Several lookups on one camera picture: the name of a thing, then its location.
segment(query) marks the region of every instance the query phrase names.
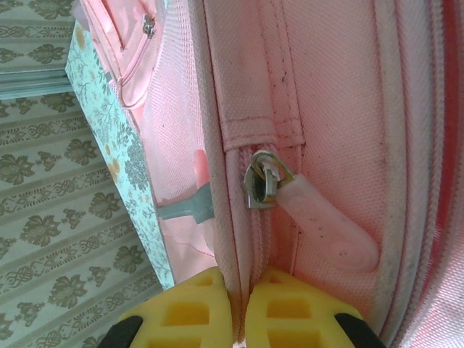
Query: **yellow foam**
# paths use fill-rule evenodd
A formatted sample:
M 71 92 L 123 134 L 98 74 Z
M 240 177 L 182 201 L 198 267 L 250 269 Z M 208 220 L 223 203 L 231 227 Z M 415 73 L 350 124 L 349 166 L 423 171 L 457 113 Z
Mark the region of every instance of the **yellow foam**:
M 223 277 L 210 268 L 126 312 L 144 322 L 130 348 L 232 347 L 231 306 Z
M 334 315 L 362 319 L 355 308 L 291 275 L 268 268 L 253 289 L 245 318 L 251 348 L 354 348 Z

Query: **pink backpack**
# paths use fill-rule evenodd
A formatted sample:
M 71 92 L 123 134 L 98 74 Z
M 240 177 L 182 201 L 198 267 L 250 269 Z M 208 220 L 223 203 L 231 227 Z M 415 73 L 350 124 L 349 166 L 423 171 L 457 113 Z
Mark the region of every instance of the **pink backpack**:
M 177 282 L 267 265 L 464 345 L 464 1 L 169 0 L 140 122 Z
M 111 76 L 110 84 L 137 126 L 161 41 L 155 3 L 80 0 L 80 4 L 101 64 Z

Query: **black plastic part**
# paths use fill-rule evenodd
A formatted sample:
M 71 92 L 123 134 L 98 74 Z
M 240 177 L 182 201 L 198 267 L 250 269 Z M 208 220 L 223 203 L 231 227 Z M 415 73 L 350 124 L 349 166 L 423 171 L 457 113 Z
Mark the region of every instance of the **black plastic part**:
M 97 348 L 129 348 L 144 319 L 137 315 L 114 324 Z
M 347 313 L 336 314 L 335 319 L 356 348 L 386 348 L 364 320 Z

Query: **pink rubber zipper tab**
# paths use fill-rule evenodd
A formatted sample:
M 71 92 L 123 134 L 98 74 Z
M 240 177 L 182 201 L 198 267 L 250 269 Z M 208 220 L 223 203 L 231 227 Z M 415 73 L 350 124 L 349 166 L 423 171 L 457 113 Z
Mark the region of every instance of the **pink rubber zipper tab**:
M 377 266 L 378 247 L 372 237 L 336 209 L 303 175 L 296 175 L 280 187 L 276 201 L 333 266 L 352 272 L 368 272 Z

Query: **patterned wallpaper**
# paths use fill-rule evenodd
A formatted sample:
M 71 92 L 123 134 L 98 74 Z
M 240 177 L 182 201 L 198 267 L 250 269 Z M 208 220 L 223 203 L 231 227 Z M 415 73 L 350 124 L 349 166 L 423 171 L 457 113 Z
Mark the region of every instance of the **patterned wallpaper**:
M 64 69 L 72 0 L 0 0 L 0 73 Z
M 75 95 L 0 100 L 0 347 L 96 348 L 161 290 Z

